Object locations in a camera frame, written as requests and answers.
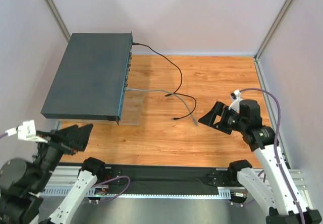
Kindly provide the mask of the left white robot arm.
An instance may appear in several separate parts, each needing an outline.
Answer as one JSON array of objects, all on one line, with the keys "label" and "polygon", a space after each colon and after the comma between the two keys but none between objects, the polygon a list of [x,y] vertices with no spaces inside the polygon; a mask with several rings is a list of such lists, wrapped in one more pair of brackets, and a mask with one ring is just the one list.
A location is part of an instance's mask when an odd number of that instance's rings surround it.
[{"label": "left white robot arm", "polygon": [[[72,125],[50,132],[39,131],[34,121],[25,121],[6,131],[23,141],[37,143],[33,161],[8,160],[1,168],[1,223],[38,223],[45,190],[63,155],[87,147],[93,124]],[[105,163],[90,157],[82,163],[75,184],[59,207],[43,223],[70,223],[87,192],[103,176]]]}]

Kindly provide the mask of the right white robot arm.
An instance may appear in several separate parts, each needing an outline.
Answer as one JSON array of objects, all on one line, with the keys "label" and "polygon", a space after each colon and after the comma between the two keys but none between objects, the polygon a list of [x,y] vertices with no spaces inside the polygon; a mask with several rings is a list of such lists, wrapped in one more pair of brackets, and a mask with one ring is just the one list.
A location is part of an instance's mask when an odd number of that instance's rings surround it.
[{"label": "right white robot arm", "polygon": [[311,209],[298,191],[277,145],[274,130],[262,123],[257,101],[242,100],[238,110],[218,101],[198,121],[228,135],[232,131],[241,133],[261,163],[268,184],[259,178],[247,160],[231,162],[228,171],[259,204],[266,214],[266,223],[322,222],[320,212]]}]

